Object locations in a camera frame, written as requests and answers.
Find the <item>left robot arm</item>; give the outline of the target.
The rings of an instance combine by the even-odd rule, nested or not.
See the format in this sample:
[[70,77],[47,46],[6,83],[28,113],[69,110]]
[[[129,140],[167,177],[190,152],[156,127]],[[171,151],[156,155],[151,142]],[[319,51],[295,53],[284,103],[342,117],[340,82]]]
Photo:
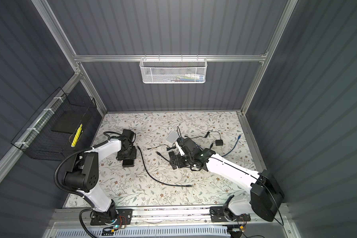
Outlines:
[[106,131],[102,143],[76,151],[67,156],[54,172],[56,186],[67,193],[83,198],[95,219],[112,224],[119,220],[115,202],[99,185],[99,163],[116,153],[120,161],[136,159],[136,134],[124,129],[122,133]]

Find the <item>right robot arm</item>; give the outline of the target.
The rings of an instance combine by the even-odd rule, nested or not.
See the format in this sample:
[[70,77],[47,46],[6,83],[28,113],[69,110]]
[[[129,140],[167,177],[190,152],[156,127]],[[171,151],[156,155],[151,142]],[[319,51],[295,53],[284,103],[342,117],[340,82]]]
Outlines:
[[239,166],[210,148],[201,149],[191,138],[178,138],[178,154],[169,152],[169,163],[175,169],[190,168],[193,172],[205,170],[221,176],[250,193],[250,208],[235,195],[229,196],[220,215],[228,221],[255,213],[261,219],[272,222],[279,213],[284,192],[273,174],[267,170],[253,171]]

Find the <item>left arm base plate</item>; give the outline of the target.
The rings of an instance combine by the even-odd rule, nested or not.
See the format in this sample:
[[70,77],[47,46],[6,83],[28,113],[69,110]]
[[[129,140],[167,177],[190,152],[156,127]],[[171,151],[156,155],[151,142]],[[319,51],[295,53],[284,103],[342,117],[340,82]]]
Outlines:
[[129,225],[132,219],[132,209],[117,209],[113,212],[96,212],[92,211],[90,214],[91,226],[105,226],[105,225]]

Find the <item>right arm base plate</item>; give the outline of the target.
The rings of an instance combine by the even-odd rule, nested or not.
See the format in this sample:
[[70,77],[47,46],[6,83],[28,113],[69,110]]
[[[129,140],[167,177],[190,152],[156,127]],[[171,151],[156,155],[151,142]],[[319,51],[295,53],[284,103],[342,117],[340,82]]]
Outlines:
[[221,206],[212,206],[209,208],[211,222],[249,222],[250,214],[234,215],[229,209]]

